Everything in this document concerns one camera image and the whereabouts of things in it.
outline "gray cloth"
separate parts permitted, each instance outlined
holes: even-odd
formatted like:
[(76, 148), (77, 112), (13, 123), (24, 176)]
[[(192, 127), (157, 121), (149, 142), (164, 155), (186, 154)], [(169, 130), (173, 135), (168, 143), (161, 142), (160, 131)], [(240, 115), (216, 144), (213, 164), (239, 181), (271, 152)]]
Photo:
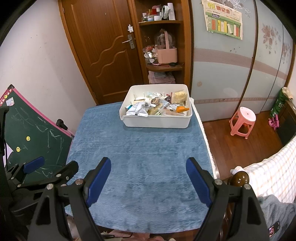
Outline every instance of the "gray cloth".
[(262, 208), (267, 228), (279, 221), (280, 228), (270, 238), (270, 241), (279, 240), (296, 214), (296, 204), (280, 202), (274, 195), (258, 197), (258, 201)]
[(102, 157), (111, 160), (102, 193), (89, 208), (94, 221), (139, 233), (199, 228), (208, 208), (191, 184), (186, 160), (195, 157), (201, 168), (211, 175), (213, 170), (197, 117), (193, 113), (185, 129), (126, 127), (119, 117), (121, 104), (86, 110), (67, 160), (79, 164), (72, 180), (83, 178)]

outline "wooden floor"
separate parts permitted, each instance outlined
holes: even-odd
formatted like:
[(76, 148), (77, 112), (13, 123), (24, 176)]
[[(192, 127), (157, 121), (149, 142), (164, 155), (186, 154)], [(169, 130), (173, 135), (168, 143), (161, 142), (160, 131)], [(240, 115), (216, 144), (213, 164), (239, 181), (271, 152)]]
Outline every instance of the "wooden floor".
[(256, 115), (257, 119), (248, 139), (230, 135), (229, 119), (203, 123), (221, 179), (231, 176), (230, 169), (261, 162), (283, 147), (277, 133), (268, 125), (269, 113), (270, 111), (264, 111)]

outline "door handle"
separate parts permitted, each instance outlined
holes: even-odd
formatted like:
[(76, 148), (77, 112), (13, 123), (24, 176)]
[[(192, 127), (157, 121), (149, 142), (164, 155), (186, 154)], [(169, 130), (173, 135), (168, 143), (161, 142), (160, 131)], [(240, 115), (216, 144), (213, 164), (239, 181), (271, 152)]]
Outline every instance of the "door handle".
[(126, 40), (126, 41), (122, 42), (122, 44), (127, 43), (127, 42), (130, 42), (130, 41), (131, 41), (131, 39), (130, 40)]
[(126, 40), (126, 41), (124, 41), (124, 42), (121, 42), (121, 43), (124, 44), (124, 43), (127, 43), (127, 42), (130, 43), (131, 49), (134, 49), (134, 48), (135, 48), (135, 45), (134, 45), (134, 43), (133, 43), (133, 37), (132, 37), (131, 34), (128, 35), (128, 40)]

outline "green bag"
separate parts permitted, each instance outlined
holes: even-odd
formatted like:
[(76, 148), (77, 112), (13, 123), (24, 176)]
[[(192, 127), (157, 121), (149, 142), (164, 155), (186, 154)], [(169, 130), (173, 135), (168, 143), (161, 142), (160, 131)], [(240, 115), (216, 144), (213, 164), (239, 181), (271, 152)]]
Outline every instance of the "green bag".
[(276, 99), (276, 102), (275, 102), (274, 106), (271, 109), (270, 117), (275, 117), (276, 114), (277, 115), (279, 114), (279, 112), (281, 111), (282, 107), (285, 104), (285, 101), (289, 99), (288, 96), (287, 96), (287, 94), (289, 92), (290, 91), (289, 91), (289, 89), (287, 87), (283, 87), (280, 90), (280, 92), (278, 94), (278, 97)]

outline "white towel edge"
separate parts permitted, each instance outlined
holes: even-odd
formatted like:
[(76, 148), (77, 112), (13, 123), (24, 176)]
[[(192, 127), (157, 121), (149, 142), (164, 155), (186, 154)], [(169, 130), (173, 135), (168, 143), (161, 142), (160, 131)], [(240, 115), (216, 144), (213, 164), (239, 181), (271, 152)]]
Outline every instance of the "white towel edge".
[(192, 97), (190, 97), (190, 102), (191, 102), (192, 109), (193, 109), (193, 111), (194, 111), (194, 113), (196, 115), (196, 118), (198, 120), (198, 123), (200, 125), (200, 129), (202, 130), (202, 134), (203, 134), (203, 137), (204, 137), (204, 140), (205, 140), (205, 144), (207, 146), (207, 151), (209, 153), (210, 161), (211, 161), (211, 165), (212, 165), (213, 176), (214, 176), (215, 179), (217, 179), (217, 173), (219, 174), (219, 176), (220, 176), (220, 173), (219, 173), (219, 170), (218, 170), (218, 168), (216, 168), (216, 165), (214, 163), (214, 159), (213, 159), (212, 153), (210, 151), (210, 146), (209, 146), (209, 143), (208, 143), (208, 140), (207, 140), (207, 136), (205, 134), (205, 129), (204, 129), (203, 124), (202, 124), (202, 120), (200, 119), (200, 115), (197, 112), (197, 109), (196, 109), (196, 107), (194, 105), (194, 99)]

